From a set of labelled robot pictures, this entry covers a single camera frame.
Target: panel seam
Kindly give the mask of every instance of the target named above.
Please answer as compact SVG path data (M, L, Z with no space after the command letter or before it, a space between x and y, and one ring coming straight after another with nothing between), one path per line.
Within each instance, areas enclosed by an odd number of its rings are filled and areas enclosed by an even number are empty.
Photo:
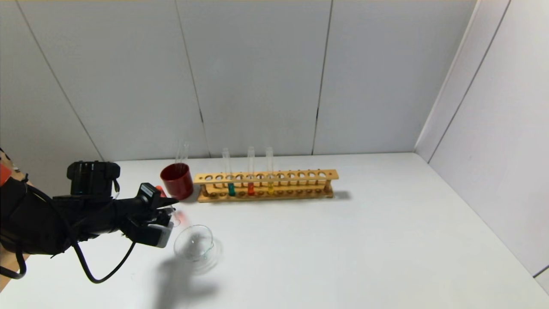
M496 31L494 32L494 35L492 36L492 39L490 40L490 43L488 44L488 48L484 52L482 60L480 61L480 64L479 64L477 70L475 71L475 74L473 75L473 78L471 79L471 82L469 83L469 86L467 86L467 90L465 91L465 94L461 98L460 104L457 106L456 111L454 112L454 114L452 115L452 118L448 122L448 126L446 126L446 129L444 130L444 133L442 134L442 137L440 138L439 142L436 144L435 150L433 151L433 153L429 157L429 160L427 161L427 163L431 163L431 160L435 156L436 151L439 149L439 146L440 146L442 140L444 139L444 136L446 136L446 133L448 132L448 129L452 125L453 120L455 119L457 113L459 112L459 110L461 108L461 105L463 104L463 101L465 101L465 98L467 97L467 94L469 94L469 90L471 89L471 86L473 85L475 79L477 78L477 74L480 71L480 68L484 64L484 59L486 59L486 55L488 55L488 52L490 51L490 48L492 47L492 43L494 42L494 39L496 38L497 33L500 30L501 23L503 22L503 19L505 18L505 15L507 14L507 9L509 8L509 5L511 4L511 1L512 0L509 0L509 2L507 2L507 6L505 6L505 10L503 11L503 14L501 15L500 22L497 24Z
M315 154L316 130L318 127L318 114L320 112L320 100L322 97L322 85L324 83L324 69L326 68L326 54L328 53L328 39L330 38L330 25L332 24L332 11L334 8L334 0L330 1L330 12L328 15L328 30L326 31L326 44L324 46L324 60L322 61L322 74L320 75L320 89L318 90L318 104L316 107L315 131L312 137L311 155Z
M95 148L95 150L97 151L97 154L101 158L101 161L105 161L105 159L103 158L103 155L101 155L101 152L97 148L96 143L93 141L91 135L89 134L88 129L86 129L86 126L82 122L82 119L80 119L80 116L78 115L78 113L74 109L74 106L72 105L72 103L69 99L69 96L67 95L67 93L63 89L63 86L61 86L61 82L59 81L59 79L57 78L57 75L53 71L52 65L49 63L48 58L46 57L46 54L44 53L44 50L42 49L42 46L40 46L40 43L38 42L38 38L36 37L34 31L32 30L31 25L30 25L29 21L27 20L27 16L25 15L25 12L23 12L21 4L19 3L19 0L16 0L15 2L17 4L17 7L19 8L19 12L21 12L21 15L23 16L23 19L25 20L25 24L27 25L27 27L29 28L29 31L31 32L32 38L34 39L36 45L38 46L38 50L40 50L40 53L42 54L42 57L44 58L44 61L46 61L46 64L48 65L49 71L52 73L53 78L55 78L55 82L57 83L57 85L61 89L61 92L63 93L63 96L65 97L65 99L69 103L69 106L72 109L72 112L74 113L74 115L76 116L76 119L78 119L78 122L80 123L80 125L84 129L84 132L86 133L86 135L88 136L90 142L92 143L93 148Z
M194 81L193 67L191 66L191 58L189 57L189 50L187 48L187 42L185 41L185 33L183 32L183 22L181 21L181 14L179 13L179 7L177 6L177 0L173 0L175 5L175 11L177 12L177 20L179 21L179 29L181 30L181 37L183 38L183 46L185 48L185 56L187 57L187 64L189 65L189 71L191 71L191 79L193 81L194 96L197 99L198 113L200 114L200 121L202 121L202 130L204 132L204 140L206 141L206 148L208 149L208 156L211 158L210 144L208 143L208 137L206 136L206 125L204 124L204 116L200 109L200 102L198 100L197 83Z

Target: orange object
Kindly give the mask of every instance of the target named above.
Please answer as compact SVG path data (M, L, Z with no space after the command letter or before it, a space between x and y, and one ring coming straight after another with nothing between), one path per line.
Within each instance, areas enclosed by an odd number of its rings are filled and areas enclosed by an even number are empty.
M12 175L12 170L5 167L4 164L0 163L0 186L3 186L8 178Z
M162 186L156 186L155 188L160 191L160 197L167 197Z

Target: red liquid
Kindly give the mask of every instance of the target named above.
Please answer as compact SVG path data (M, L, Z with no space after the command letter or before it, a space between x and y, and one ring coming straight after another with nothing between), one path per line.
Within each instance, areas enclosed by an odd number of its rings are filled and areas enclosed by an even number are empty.
M248 195L255 195L254 183L248 183Z

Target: white wall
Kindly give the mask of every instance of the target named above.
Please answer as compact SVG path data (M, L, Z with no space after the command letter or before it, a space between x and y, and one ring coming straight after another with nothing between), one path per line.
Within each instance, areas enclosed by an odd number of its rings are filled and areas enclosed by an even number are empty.
M315 154L413 151L475 1L334 1Z
M49 195L70 192L70 163L101 159L14 1L0 1L0 145Z
M330 1L177 4L211 154L310 155Z
M207 157L174 1L22 1L38 43L106 160Z
M510 0L478 0L415 152L429 162L486 55Z
M549 263L549 2L512 1L430 165L532 274Z
M173 157L185 135L194 157L410 151L473 4L336 0L328 36L330 0L20 2L111 161Z
M544 271L536 277L536 281L549 294L549 270Z

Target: test tube with green liquid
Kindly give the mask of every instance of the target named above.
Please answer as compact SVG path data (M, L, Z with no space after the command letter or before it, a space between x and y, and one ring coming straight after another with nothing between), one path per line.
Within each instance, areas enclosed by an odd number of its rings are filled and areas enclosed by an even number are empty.
M265 155L267 157L267 192L273 195L275 194L275 188L273 187L273 180L275 178L273 174L273 148L267 147Z
M233 179L233 173L231 171L231 155L229 154L229 148L223 148L223 161L225 162L225 177L228 180ZM234 183L228 183L227 187L229 188L229 195L235 196L236 191L234 190Z

